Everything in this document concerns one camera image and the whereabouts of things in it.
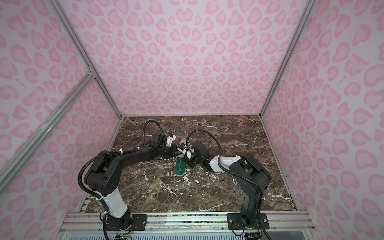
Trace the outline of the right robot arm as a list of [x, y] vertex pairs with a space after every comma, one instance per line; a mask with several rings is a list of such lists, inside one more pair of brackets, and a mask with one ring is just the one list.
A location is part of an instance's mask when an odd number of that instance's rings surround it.
[[207, 172], [227, 173], [233, 176], [245, 194], [240, 210], [242, 224], [252, 228], [260, 218], [266, 190], [272, 180], [271, 174], [251, 154], [224, 157], [212, 156], [205, 145], [198, 141], [192, 146], [181, 144], [182, 160], [190, 167], [200, 165]]

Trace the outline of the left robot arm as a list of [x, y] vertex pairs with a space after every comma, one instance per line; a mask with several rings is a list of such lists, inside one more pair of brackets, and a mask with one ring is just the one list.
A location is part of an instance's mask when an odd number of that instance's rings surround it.
[[177, 145], [139, 146], [132, 150], [102, 151], [81, 168], [78, 174], [79, 187], [99, 200], [106, 213], [103, 215], [103, 231], [130, 231], [134, 228], [131, 210], [124, 202], [119, 184], [124, 168], [141, 162], [171, 158], [178, 153]]

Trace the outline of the green canvas sneaker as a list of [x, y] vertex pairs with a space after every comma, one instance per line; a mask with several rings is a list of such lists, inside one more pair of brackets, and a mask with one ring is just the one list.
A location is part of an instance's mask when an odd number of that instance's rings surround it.
[[[177, 147], [179, 147], [179, 145], [181, 143], [187, 143], [187, 139], [186, 138], [183, 138], [181, 139], [178, 144], [177, 144]], [[187, 164], [186, 162], [182, 161], [180, 158], [178, 158], [178, 155], [177, 155], [177, 160], [176, 160], [176, 165], [175, 165], [175, 174], [177, 176], [182, 176], [185, 174], [186, 172], [186, 168], [187, 168]]]

